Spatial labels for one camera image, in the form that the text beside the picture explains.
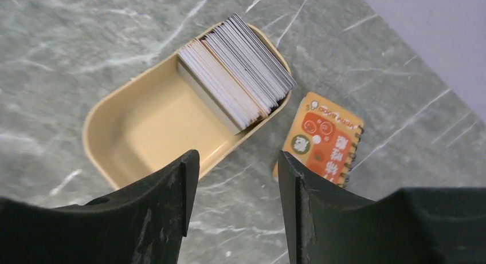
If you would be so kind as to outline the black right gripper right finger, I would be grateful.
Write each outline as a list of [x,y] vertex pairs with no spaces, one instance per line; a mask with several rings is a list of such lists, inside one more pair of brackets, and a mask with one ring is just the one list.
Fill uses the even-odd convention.
[[484,263],[485,188],[405,187],[373,201],[278,159],[290,263]]

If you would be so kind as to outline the grey credit card stack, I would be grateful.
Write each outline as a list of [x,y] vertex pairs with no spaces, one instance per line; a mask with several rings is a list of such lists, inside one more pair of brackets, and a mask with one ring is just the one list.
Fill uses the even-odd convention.
[[238,14],[181,47],[177,56],[179,73],[234,135],[269,117],[296,85]]

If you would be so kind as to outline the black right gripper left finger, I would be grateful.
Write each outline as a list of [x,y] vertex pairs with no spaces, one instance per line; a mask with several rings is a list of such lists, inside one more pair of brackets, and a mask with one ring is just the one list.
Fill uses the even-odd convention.
[[2,263],[177,263],[199,178],[191,149],[84,205],[1,199]]

